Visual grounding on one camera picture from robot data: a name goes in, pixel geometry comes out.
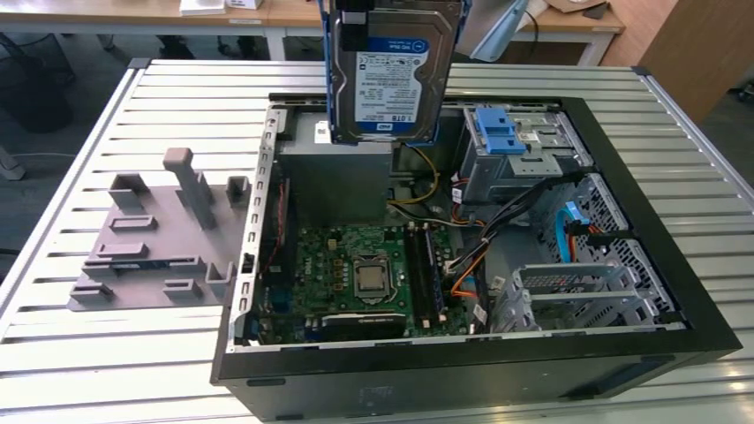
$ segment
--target wooden desk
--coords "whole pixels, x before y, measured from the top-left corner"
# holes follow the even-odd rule
[[[265,0],[255,10],[227,8],[223,15],[180,16],[180,0],[3,0],[0,31],[89,34],[260,35],[272,60],[285,60],[287,36],[321,36],[316,1]],[[579,42],[579,65],[596,65],[624,27],[608,11],[584,18],[547,9],[538,16],[540,42]],[[534,40],[534,26],[514,41]]]
[[[596,66],[604,55],[615,34],[626,27],[608,11],[600,20],[586,18],[580,12],[562,13],[548,8],[538,17],[540,42],[586,43],[578,65]],[[320,36],[319,11],[316,1],[272,0],[267,25],[283,30],[281,36]],[[534,25],[523,27],[514,36],[514,41],[534,41]]]
[[[228,7],[223,15],[180,16],[180,0],[3,0],[0,24],[232,26],[231,19],[252,19],[264,25],[271,3],[255,11]]]

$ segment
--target blue drive bay latch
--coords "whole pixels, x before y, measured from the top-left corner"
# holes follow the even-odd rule
[[[520,155],[527,147],[516,137],[516,124],[502,108],[476,109],[476,125],[491,155]]]

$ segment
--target wd hard drive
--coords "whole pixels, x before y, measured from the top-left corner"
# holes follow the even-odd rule
[[[432,143],[467,9],[464,0],[329,0],[333,143]]]

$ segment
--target ram slot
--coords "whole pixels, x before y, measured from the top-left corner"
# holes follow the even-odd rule
[[[443,301],[443,288],[442,288],[442,279],[439,276],[439,264],[435,259],[435,243],[432,242],[432,232],[430,230],[424,230],[424,240],[427,245],[427,258],[428,258],[428,270],[427,273],[430,275],[428,284],[432,293],[432,300],[434,300],[434,315],[440,322],[446,320],[446,316],[443,312],[446,310],[446,303]]]
[[[419,328],[427,329],[438,322],[435,296],[431,286],[432,274],[430,251],[427,250],[427,235],[423,229],[411,227],[406,228],[403,234],[414,320]]]

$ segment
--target ribbed metal surface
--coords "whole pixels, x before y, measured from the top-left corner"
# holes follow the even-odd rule
[[[149,185],[175,184],[160,170],[161,154],[188,147],[209,184],[251,176],[268,93],[321,93],[321,83],[321,66],[311,63],[155,61],[145,72],[128,72],[99,124],[104,131],[97,127],[87,142],[0,292],[15,292],[0,319],[0,420],[253,421],[207,382],[219,307],[75,314],[65,302],[112,203],[104,189],[113,175],[140,171]],[[686,134],[688,123],[679,125],[627,69],[460,65],[448,86],[452,94],[587,100],[745,348],[606,401],[384,420],[548,422],[542,417],[555,414],[558,422],[578,424],[751,422],[754,215],[726,166],[711,165],[707,142]]]

